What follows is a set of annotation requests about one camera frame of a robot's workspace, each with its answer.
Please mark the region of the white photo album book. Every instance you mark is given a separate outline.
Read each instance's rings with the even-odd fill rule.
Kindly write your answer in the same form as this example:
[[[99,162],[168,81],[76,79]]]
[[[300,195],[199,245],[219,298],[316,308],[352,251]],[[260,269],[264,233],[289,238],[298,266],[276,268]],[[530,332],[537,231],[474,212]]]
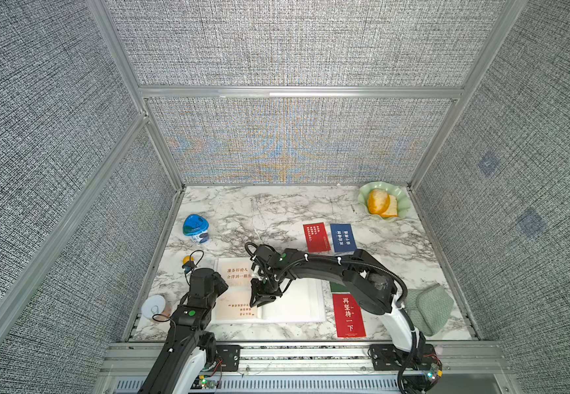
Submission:
[[[206,266],[218,273],[228,286],[217,298],[212,323],[324,322],[323,289],[320,281],[314,279],[286,279],[274,295],[274,301],[265,305],[250,305],[250,281],[259,277],[251,265],[247,257],[206,259]]]

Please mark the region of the dark red card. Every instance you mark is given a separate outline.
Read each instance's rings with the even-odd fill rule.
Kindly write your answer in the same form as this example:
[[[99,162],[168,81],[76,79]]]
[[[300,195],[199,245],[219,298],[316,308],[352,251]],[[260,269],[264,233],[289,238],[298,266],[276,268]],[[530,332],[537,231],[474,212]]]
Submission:
[[[329,237],[323,223],[310,223],[303,225],[307,250],[312,254],[331,251]]]

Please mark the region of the large red card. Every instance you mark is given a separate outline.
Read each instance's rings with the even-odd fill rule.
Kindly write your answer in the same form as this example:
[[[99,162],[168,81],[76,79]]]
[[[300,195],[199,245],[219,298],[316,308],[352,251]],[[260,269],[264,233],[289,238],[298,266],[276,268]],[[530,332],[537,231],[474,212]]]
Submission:
[[[350,294],[332,295],[334,318],[338,338],[365,338],[366,331],[355,298]]]

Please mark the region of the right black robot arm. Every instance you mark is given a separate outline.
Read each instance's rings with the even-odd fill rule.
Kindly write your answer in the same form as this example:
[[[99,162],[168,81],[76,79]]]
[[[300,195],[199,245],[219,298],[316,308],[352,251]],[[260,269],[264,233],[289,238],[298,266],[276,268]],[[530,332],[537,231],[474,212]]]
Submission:
[[[329,256],[296,249],[276,251],[273,246],[248,242],[245,250],[257,275],[250,281],[250,306],[260,308],[275,302],[285,293],[284,281],[315,279],[343,285],[359,307],[377,315],[388,331],[393,346],[414,355],[423,335],[406,312],[408,295],[405,282],[385,268],[369,252]]]

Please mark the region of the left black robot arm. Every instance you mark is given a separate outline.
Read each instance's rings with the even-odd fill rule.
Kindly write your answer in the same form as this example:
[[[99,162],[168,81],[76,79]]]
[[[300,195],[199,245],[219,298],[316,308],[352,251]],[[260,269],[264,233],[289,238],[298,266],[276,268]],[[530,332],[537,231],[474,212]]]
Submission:
[[[217,298],[228,289],[209,268],[191,274],[190,289],[170,318],[171,328],[140,393],[188,393],[200,372],[214,362],[214,335],[207,331]]]

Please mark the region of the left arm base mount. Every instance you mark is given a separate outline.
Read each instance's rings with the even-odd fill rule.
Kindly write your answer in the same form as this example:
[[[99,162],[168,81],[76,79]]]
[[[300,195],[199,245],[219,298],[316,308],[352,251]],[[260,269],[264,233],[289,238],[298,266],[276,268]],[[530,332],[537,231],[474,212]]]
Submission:
[[[239,345],[213,345],[204,349],[199,347],[198,350],[205,355],[205,361],[200,372],[203,374],[213,374],[215,370],[218,372],[237,372],[241,349],[242,347]]]

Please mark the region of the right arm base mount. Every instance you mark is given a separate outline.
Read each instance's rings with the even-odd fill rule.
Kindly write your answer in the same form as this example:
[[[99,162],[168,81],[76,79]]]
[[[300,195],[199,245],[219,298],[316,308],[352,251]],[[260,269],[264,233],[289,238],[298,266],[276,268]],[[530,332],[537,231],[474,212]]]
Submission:
[[[391,344],[370,345],[368,356],[375,371],[398,373],[402,367],[405,368],[399,384],[401,393],[429,392],[443,375],[443,363],[434,346],[424,341],[421,341],[410,362],[407,362],[408,352],[398,350]]]

